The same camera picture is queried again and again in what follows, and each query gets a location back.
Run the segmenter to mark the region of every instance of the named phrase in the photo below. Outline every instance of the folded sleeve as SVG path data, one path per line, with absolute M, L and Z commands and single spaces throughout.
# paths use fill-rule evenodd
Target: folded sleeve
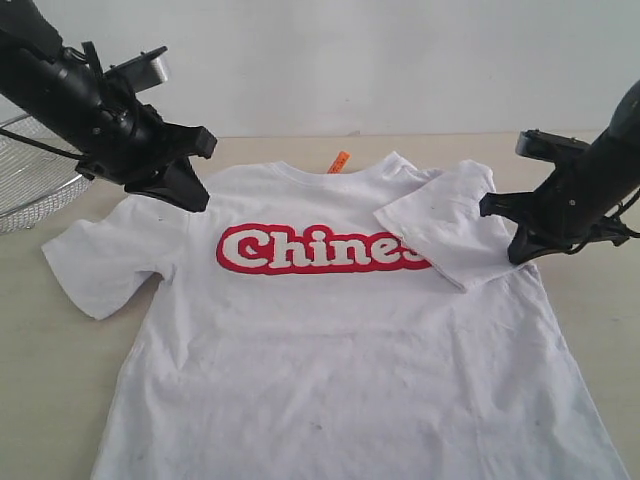
M 71 300 L 102 320 L 153 273 L 172 275 L 188 223 L 189 214 L 176 207 L 131 196 L 98 223 L 75 222 L 42 250 Z
M 375 216 L 444 277 L 468 291 L 518 268 L 507 257 L 511 237 L 502 219 L 480 217 L 480 200 L 494 191 L 491 170 L 466 160 Z

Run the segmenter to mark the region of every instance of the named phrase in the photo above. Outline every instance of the white wall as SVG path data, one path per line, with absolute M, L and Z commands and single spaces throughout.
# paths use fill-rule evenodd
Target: white wall
M 105 64 L 169 46 L 143 100 L 220 136 L 601 128 L 640 78 L 638 0 L 36 3 Z

